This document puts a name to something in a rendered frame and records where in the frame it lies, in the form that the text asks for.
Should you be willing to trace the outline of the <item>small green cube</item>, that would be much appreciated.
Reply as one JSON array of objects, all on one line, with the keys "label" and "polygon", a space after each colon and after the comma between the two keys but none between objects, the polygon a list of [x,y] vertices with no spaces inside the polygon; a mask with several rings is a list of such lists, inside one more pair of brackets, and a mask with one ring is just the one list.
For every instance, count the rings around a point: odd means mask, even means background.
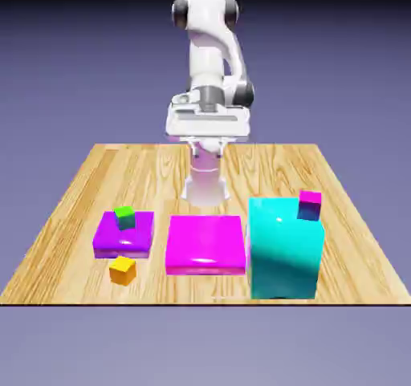
[{"label": "small green cube", "polygon": [[136,226],[136,215],[133,207],[119,206],[113,212],[119,230],[133,229]]}]

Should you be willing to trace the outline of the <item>large magenta box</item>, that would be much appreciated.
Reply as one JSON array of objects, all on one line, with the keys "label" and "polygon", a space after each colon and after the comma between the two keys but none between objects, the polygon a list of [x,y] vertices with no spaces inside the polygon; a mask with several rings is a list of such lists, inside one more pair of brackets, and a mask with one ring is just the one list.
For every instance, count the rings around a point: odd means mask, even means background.
[{"label": "large magenta box", "polygon": [[246,254],[238,215],[173,215],[165,248],[168,275],[242,275]]}]

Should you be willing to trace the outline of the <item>small orange cube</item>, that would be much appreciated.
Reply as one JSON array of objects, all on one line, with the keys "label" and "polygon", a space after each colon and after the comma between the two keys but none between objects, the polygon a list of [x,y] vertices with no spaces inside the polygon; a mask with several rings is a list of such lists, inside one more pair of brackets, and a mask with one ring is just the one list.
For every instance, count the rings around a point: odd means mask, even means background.
[{"label": "small orange cube", "polygon": [[127,286],[136,277],[136,260],[119,256],[109,265],[109,275],[113,283]]}]

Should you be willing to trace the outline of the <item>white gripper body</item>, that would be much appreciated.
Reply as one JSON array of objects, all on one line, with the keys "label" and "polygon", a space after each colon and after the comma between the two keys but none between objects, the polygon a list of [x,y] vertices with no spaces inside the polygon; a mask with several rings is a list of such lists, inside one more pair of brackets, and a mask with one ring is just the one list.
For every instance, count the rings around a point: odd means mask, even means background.
[{"label": "white gripper body", "polygon": [[218,104],[216,112],[203,112],[199,104],[170,104],[165,132],[178,139],[246,139],[250,135],[250,110]]}]

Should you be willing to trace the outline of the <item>small magenta cube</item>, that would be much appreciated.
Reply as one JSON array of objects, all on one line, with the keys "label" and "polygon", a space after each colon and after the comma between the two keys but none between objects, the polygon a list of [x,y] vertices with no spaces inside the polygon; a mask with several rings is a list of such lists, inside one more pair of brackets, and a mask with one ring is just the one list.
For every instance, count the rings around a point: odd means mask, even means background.
[{"label": "small magenta cube", "polygon": [[322,204],[322,194],[319,191],[301,190],[299,192],[299,207],[297,218],[318,221]]}]

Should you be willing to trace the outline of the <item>large purple box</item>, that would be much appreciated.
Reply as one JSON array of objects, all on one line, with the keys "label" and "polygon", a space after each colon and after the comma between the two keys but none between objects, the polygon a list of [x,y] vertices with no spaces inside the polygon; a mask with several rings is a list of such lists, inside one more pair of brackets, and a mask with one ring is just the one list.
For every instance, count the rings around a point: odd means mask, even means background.
[{"label": "large purple box", "polygon": [[153,242],[154,212],[135,212],[136,226],[120,230],[113,211],[105,211],[92,240],[95,258],[148,258]]}]

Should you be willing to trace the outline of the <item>large cyan box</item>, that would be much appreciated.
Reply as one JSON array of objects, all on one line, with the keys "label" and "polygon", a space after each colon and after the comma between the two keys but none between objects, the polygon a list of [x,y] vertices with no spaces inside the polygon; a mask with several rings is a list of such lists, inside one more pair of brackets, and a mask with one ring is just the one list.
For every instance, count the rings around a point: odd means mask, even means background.
[{"label": "large cyan box", "polygon": [[252,299],[313,299],[325,232],[299,218],[297,197],[248,200],[246,254]]}]

